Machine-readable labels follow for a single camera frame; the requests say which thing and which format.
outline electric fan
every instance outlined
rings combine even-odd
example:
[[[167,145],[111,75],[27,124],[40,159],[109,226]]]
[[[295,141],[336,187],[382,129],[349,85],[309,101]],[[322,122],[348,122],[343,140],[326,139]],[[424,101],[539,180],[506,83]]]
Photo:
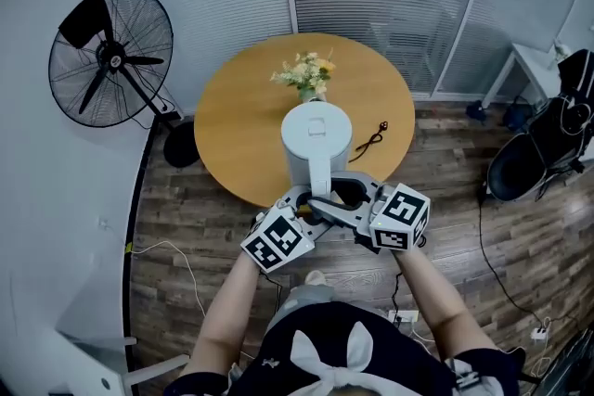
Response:
[[[188,166],[199,158],[192,123],[174,128],[153,104],[157,97],[168,109],[159,89],[173,45],[171,21],[158,0],[83,0],[52,45],[52,95],[69,118],[89,127],[110,127],[149,107],[170,131],[165,159]]]

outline human arm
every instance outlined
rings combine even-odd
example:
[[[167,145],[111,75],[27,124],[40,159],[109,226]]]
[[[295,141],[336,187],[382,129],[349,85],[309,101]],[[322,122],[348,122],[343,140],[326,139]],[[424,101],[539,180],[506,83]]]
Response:
[[[419,248],[394,252],[442,359],[463,351],[497,349],[479,327],[458,291],[433,266]]]
[[[204,317],[181,376],[209,372],[226,377],[241,350],[258,274],[256,263],[242,251]]]

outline white bow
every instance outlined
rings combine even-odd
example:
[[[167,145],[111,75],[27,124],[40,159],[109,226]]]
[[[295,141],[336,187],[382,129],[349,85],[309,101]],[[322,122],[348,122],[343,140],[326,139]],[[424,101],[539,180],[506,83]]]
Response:
[[[373,338],[361,322],[357,322],[346,346],[347,367],[322,363],[316,347],[301,330],[293,337],[291,361],[302,370],[316,375],[319,381],[291,393],[290,396],[327,396],[334,388],[346,385],[377,391],[380,395],[415,396],[417,392],[383,377],[363,373],[371,361]]]

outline flower bouquet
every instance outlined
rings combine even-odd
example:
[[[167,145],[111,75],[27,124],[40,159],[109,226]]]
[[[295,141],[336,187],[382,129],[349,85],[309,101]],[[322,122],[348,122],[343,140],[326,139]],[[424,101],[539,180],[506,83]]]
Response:
[[[326,101],[326,82],[336,66],[328,59],[318,57],[316,52],[298,53],[295,57],[295,66],[286,61],[282,63],[283,72],[272,73],[270,81],[287,86],[295,86],[303,102],[313,100]]]

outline black and white dress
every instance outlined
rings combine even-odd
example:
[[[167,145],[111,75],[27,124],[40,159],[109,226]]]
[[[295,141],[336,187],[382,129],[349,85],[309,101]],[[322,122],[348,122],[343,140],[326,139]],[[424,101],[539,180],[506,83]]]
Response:
[[[506,353],[465,351],[444,363],[385,318],[344,302],[303,307],[266,334],[239,379],[180,377],[165,396],[325,396],[346,385],[382,396],[517,396],[519,369]]]

